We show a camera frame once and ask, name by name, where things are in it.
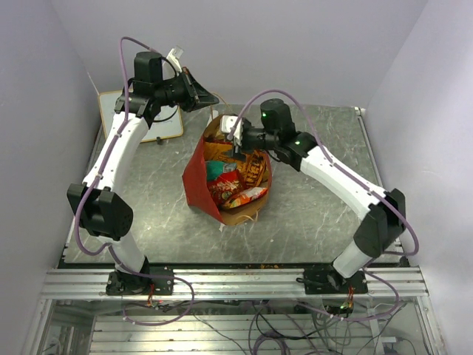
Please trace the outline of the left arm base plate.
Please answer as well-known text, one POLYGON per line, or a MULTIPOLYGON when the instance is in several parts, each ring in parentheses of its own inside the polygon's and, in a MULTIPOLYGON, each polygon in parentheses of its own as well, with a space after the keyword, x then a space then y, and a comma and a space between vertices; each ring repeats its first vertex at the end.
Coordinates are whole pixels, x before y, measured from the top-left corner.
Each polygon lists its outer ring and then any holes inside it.
POLYGON ((151 271, 153 277, 139 277, 122 271, 111 272, 106 284, 106 295, 171 295, 174 288, 173 271, 168 268, 152 268, 151 271))

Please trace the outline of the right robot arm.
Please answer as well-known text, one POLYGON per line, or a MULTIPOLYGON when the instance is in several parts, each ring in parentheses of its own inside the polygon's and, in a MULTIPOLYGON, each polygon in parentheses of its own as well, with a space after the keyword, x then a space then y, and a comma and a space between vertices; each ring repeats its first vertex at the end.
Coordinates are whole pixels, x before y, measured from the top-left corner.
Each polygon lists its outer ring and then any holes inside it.
POLYGON ((272 151, 281 162, 320 182, 357 214, 360 225, 343 252, 320 277, 298 280, 308 288, 347 291, 360 277, 361 268, 380 257, 405 231, 404 194, 397 189, 388 192, 363 179, 331 155, 313 134, 297 130, 283 100, 264 101, 260 112, 260 128, 233 115, 221 119, 220 131, 232 143, 230 156, 241 159, 245 153, 272 151))

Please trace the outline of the orange honey dijon chips bag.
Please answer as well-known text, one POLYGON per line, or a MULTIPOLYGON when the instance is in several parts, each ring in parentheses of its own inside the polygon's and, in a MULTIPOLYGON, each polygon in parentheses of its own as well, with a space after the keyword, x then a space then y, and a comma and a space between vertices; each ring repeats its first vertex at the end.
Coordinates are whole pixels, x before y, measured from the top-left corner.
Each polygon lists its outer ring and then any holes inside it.
POLYGON ((256 150, 250 154, 244 153, 242 160, 232 158, 231 153, 232 145, 229 143, 204 143, 204 159, 236 163, 236 167, 247 187, 259 186, 267 180, 267 155, 264 152, 256 150))

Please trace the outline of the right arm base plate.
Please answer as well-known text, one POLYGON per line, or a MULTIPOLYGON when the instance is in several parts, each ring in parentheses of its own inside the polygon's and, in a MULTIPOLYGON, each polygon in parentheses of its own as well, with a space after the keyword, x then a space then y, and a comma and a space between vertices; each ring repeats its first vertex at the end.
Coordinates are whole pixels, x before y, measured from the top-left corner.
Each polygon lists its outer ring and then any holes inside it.
POLYGON ((350 278, 343 278, 331 266, 317 265, 306 268, 296 281, 304 286, 306 294, 366 294, 367 280, 363 271, 357 271, 350 278))

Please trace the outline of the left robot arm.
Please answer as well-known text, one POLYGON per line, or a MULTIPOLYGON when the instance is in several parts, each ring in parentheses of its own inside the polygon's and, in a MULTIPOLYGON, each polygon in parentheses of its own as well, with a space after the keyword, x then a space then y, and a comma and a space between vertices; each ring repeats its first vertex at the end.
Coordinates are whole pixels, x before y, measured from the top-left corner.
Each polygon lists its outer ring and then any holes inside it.
POLYGON ((115 261, 106 294, 145 294, 155 280, 145 254, 131 233, 134 212, 120 196, 136 150, 164 107, 193 112, 218 104, 187 67, 181 66, 179 47, 167 56, 140 52, 134 76, 126 80, 115 101, 113 119, 101 153, 82 183, 73 183, 67 199, 75 215, 75 230, 98 238, 115 261))

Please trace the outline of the red paper bag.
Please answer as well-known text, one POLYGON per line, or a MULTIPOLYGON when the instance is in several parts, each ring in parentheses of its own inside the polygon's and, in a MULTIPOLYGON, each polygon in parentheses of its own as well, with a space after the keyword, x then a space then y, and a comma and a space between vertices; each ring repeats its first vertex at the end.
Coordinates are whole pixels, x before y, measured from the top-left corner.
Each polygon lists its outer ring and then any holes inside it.
POLYGON ((235 209, 224 210, 221 208, 221 205, 217 206, 215 204, 207 188, 208 181, 206 180, 205 169, 206 160, 203 156, 204 143, 229 143, 226 139, 224 139, 223 134, 220 131, 220 119, 227 113, 229 113, 228 110, 220 112, 218 110, 212 109, 210 111, 206 128, 200 136, 194 149, 194 153, 184 169, 182 179, 184 191, 186 194, 186 201, 190 207, 197 208, 201 212, 204 212, 223 225, 236 226, 240 223, 244 223, 245 221, 256 221, 258 219, 258 214, 266 205, 269 198, 272 184, 272 171, 269 156, 266 152, 264 152, 267 155, 268 178, 259 186, 268 188, 266 195, 258 200, 235 209))

